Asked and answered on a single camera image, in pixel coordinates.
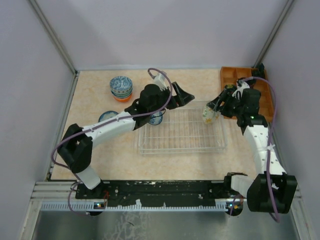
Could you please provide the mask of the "blue white patterned bowl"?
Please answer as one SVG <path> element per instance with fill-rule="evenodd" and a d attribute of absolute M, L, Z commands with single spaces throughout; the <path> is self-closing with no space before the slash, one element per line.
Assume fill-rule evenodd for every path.
<path fill-rule="evenodd" d="M 163 112 L 158 111 L 150 116 L 149 124 L 156 126 L 159 125 L 163 121 Z"/>

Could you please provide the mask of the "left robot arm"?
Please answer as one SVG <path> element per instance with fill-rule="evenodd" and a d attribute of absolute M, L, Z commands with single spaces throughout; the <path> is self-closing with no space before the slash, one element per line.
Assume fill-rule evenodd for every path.
<path fill-rule="evenodd" d="M 57 153 L 85 185 L 87 194 L 97 199 L 103 195 L 104 186 L 91 167 L 93 149 L 114 137 L 143 127 L 153 114 L 163 109 L 183 107 L 194 98 L 176 82 L 163 89 L 156 84 L 148 84 L 139 98 L 116 116 L 89 126 L 80 127 L 76 123 L 69 126 L 57 146 Z"/>

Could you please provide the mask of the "white wire dish rack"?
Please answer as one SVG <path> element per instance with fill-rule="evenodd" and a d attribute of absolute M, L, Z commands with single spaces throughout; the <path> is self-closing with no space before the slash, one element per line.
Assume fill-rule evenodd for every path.
<path fill-rule="evenodd" d="M 221 116 L 205 123 L 206 101 L 194 100 L 186 106 L 167 110 L 158 125 L 146 124 L 139 129 L 139 153 L 184 154 L 223 151 L 227 133 Z"/>

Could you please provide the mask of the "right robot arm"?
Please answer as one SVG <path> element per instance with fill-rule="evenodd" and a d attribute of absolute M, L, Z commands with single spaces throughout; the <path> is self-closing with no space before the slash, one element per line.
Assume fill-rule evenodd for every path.
<path fill-rule="evenodd" d="M 286 214 L 297 188 L 297 180 L 282 167 L 269 142 L 270 128 L 259 113 L 261 93 L 257 89 L 226 85 L 207 107 L 228 118 L 236 117 L 243 137 L 250 145 L 257 176 L 251 179 L 243 173 L 229 173 L 223 192 L 229 198 L 241 194 L 247 199 L 249 210 L 261 213 Z"/>

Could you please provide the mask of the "yellow floral bowl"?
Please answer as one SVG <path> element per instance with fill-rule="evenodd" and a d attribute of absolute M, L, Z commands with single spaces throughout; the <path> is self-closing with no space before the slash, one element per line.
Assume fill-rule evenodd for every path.
<path fill-rule="evenodd" d="M 202 120 L 206 125 L 213 124 L 219 118 L 219 113 L 205 105 L 202 112 Z"/>

